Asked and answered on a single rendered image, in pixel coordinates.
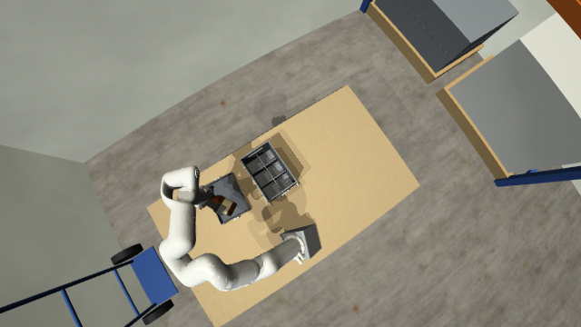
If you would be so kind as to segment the dark brown bottle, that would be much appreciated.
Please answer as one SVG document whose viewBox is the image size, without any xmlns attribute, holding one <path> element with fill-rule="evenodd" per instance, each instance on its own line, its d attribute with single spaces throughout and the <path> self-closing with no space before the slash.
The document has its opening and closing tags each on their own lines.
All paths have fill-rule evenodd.
<svg viewBox="0 0 581 327">
<path fill-rule="evenodd" d="M 228 216 L 231 216 L 234 209 L 236 208 L 236 204 L 235 202 L 225 198 L 222 195 L 216 195 L 214 197 L 211 197 L 210 199 L 211 201 L 215 202 L 215 203 L 221 203 L 222 205 L 227 207 L 227 210 L 225 211 L 225 214 Z"/>
</svg>

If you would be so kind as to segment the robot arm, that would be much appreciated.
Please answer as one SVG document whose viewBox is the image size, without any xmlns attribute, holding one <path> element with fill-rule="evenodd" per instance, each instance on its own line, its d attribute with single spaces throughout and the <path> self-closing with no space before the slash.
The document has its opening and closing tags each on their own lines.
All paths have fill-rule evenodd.
<svg viewBox="0 0 581 327">
<path fill-rule="evenodd" d="M 195 287 L 209 281 L 218 290 L 227 292 L 269 277 L 291 260 L 295 259 L 302 264 L 305 246 L 297 235 L 287 236 L 284 240 L 287 242 L 252 260 L 225 264 L 213 253 L 204 253 L 192 259 L 188 252 L 196 243 L 194 205 L 205 204 L 219 215 L 224 215 L 227 210 L 226 206 L 206 199 L 203 186 L 199 187 L 199 178 L 200 171 L 195 165 L 170 171 L 162 177 L 161 196 L 171 209 L 171 217 L 169 235 L 161 242 L 159 250 L 165 263 L 182 284 Z M 176 189 L 179 189 L 177 200 L 173 200 L 173 190 Z"/>
</svg>

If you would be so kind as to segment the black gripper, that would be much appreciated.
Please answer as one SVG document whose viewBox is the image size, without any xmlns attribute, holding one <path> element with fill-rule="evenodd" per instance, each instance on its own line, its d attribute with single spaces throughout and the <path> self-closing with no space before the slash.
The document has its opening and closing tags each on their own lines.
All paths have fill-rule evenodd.
<svg viewBox="0 0 581 327">
<path fill-rule="evenodd" d="M 214 197 L 214 196 L 215 196 L 215 195 L 214 195 L 214 193 L 213 193 L 213 192 L 214 192 L 213 188 L 214 188 L 214 186 L 213 186 L 213 185 L 211 185 L 210 187 L 209 187 L 209 186 L 206 186 L 206 187 L 205 187 L 205 185 L 203 186 L 203 190 L 206 192 L 206 199 L 207 199 L 207 198 L 208 198 L 208 199 L 211 199 L 211 197 Z M 195 207 L 198 207 L 200 210 L 201 210 L 202 208 L 204 208 L 205 206 L 206 206 L 205 204 L 202 204 L 202 205 L 195 205 Z"/>
</svg>

